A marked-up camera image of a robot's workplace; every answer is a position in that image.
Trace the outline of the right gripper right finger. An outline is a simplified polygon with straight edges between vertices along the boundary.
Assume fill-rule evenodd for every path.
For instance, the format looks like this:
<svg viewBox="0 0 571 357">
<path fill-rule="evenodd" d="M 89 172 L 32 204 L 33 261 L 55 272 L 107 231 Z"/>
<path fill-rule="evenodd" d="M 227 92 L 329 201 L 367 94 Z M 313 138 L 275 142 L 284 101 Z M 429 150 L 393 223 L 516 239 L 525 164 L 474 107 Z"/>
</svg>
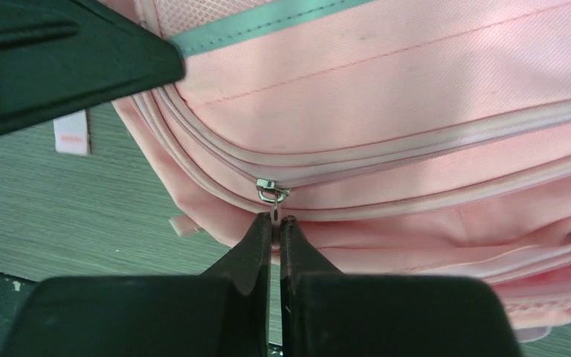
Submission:
<svg viewBox="0 0 571 357">
<path fill-rule="evenodd" d="M 280 226 L 285 356 L 520 356 L 503 305 L 483 281 L 346 274 L 288 216 Z"/>
</svg>

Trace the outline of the pink student backpack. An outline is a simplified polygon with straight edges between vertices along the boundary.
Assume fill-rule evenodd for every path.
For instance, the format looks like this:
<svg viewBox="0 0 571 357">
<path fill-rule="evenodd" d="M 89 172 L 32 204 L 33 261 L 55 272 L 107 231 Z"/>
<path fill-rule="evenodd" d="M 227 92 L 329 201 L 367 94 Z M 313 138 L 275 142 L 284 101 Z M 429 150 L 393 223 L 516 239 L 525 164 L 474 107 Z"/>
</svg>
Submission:
<svg viewBox="0 0 571 357">
<path fill-rule="evenodd" d="M 350 273 L 490 284 L 522 341 L 571 323 L 571 1 L 108 1 L 185 78 L 113 102 L 234 246 L 293 215 Z"/>
</svg>

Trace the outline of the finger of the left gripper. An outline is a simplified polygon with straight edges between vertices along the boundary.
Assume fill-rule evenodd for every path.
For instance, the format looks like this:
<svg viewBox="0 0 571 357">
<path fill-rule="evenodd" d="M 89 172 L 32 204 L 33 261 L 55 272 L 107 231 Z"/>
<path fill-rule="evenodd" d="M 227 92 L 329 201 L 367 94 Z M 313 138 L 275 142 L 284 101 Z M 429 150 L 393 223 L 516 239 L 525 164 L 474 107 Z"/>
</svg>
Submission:
<svg viewBox="0 0 571 357">
<path fill-rule="evenodd" d="M 0 1 L 0 136 L 184 75 L 135 1 Z"/>
</svg>

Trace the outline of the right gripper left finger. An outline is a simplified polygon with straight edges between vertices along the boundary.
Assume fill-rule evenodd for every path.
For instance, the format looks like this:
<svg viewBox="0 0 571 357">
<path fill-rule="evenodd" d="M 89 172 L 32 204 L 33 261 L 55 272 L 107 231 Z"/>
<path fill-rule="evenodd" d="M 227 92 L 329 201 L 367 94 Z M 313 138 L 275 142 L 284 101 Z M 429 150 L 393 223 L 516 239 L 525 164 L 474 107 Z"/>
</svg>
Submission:
<svg viewBox="0 0 571 357">
<path fill-rule="evenodd" d="M 272 222 L 197 275 L 42 281 L 2 356 L 266 356 Z"/>
</svg>

